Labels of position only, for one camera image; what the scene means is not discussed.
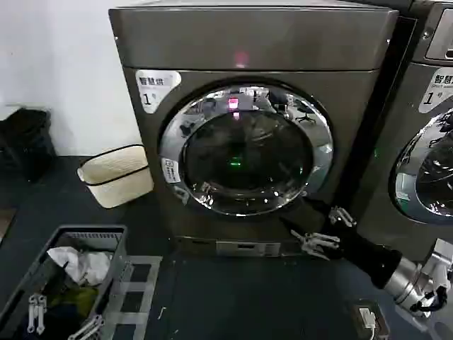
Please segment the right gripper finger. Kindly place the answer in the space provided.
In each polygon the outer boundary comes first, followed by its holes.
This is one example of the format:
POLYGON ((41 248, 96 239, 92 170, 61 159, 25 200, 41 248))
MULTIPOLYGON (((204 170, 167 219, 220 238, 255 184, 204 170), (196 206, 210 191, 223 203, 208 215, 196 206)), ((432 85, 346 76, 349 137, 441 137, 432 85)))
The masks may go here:
POLYGON ((329 205, 322 200, 303 198, 303 201, 316 212, 323 215, 330 225, 343 225, 345 227, 357 228, 357 221, 345 209, 337 205, 329 205))
POLYGON ((318 232, 305 232, 296 223, 285 217, 280 217, 279 221, 298 240, 302 252, 327 261, 342 258, 338 237, 318 232))

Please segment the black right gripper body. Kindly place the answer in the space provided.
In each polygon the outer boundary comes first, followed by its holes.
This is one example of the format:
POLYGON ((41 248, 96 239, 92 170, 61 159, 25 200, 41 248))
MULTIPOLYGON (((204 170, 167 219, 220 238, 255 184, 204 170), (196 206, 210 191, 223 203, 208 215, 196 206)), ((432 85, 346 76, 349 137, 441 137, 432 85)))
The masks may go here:
POLYGON ((334 225, 331 233, 340 240, 342 257, 364 271, 378 289, 383 289, 400 264, 402 253, 372 243, 353 227, 334 225))

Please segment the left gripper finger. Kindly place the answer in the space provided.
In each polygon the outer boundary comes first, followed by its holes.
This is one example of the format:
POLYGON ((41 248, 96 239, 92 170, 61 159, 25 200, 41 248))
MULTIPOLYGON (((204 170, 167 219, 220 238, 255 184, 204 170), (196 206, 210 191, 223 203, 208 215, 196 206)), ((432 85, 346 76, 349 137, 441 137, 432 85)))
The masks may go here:
POLYGON ((90 318, 85 325, 83 325, 78 331, 68 336, 68 340, 87 340, 98 337, 100 331, 105 324, 105 320, 102 315, 95 314, 90 318))
POLYGON ((29 334, 41 335, 45 330, 44 316, 47 311, 47 298, 41 294, 32 294, 28 299, 28 326, 29 334))

